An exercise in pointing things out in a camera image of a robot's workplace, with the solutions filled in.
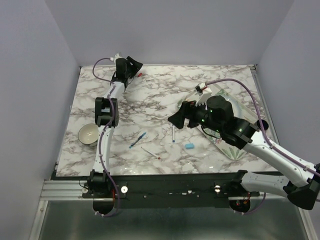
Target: marker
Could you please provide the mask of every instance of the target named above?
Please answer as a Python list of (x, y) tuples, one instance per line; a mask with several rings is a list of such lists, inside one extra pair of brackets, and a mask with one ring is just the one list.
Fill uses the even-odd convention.
[(172, 125), (172, 142), (176, 141), (175, 125)]
[(132, 148), (140, 139), (143, 138), (144, 135), (146, 135), (146, 132), (144, 132), (140, 137), (138, 137), (138, 139), (137, 139), (134, 143), (132, 143), (132, 144), (129, 146), (129, 148)]
[(145, 150), (148, 154), (151, 154), (152, 156), (156, 157), (157, 159), (161, 159), (158, 155), (154, 154), (153, 152), (148, 151), (147, 149), (141, 147), (143, 150)]

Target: white wall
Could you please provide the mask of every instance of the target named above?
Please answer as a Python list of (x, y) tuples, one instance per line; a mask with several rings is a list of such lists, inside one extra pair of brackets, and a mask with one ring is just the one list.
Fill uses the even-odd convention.
[[(295, 0), (258, 65), (281, 145), (320, 163), (320, 1)], [(320, 203), (310, 213), (318, 236)]]
[(0, 239), (28, 239), (79, 67), (43, 0), (0, 7)]
[(46, 0), (81, 66), (116, 51), (145, 64), (256, 64), (292, 2)]

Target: blue pen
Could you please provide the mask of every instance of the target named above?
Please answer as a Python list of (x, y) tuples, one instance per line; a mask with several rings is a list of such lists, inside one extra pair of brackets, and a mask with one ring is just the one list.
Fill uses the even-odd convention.
[(129, 148), (132, 148), (140, 139), (143, 138), (144, 135), (146, 135), (146, 132), (144, 132), (140, 137), (138, 137), (138, 139), (134, 143), (132, 143)]

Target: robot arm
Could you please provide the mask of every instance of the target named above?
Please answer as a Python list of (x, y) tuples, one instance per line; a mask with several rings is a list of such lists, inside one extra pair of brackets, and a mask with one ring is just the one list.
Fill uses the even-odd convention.
[(182, 129), (188, 119), (189, 128), (201, 125), (217, 132), (226, 143), (254, 154), (283, 174), (272, 176), (244, 171), (239, 184), (246, 191), (287, 197), (296, 206), (311, 210), (320, 191), (320, 164), (314, 165), (295, 156), (267, 138), (264, 129), (235, 117), (230, 102), (222, 96), (211, 96), (209, 84), (196, 86), (197, 99), (184, 101), (168, 121)]

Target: marble tabletop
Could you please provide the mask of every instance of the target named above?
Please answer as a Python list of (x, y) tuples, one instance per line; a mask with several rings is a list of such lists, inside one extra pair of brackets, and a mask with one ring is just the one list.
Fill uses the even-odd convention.
[[(114, 66), (99, 66), (96, 74), (111, 79)], [(110, 153), (112, 175), (225, 173), (238, 170), (274, 171), (270, 165), (247, 153), (239, 160), (224, 155), (197, 128), (176, 130), (172, 142), (172, 128), (167, 118), (177, 111), (177, 102), (201, 82), (233, 78), (243, 82), (257, 99), (262, 116), (265, 111), (247, 65), (143, 66), (141, 77), (135, 77), (118, 99), (119, 125), (115, 128)], [(235, 82), (218, 83), (255, 113), (246, 91)], [(96, 147), (78, 140), (82, 126), (95, 122), (95, 98), (102, 97), (109, 83), (95, 79), (92, 67), (83, 67), (58, 160), (57, 176), (88, 176), (92, 170)], [(146, 135), (129, 148), (142, 133)], [(194, 149), (185, 144), (194, 143)], [(159, 155), (156, 159), (141, 146)]]

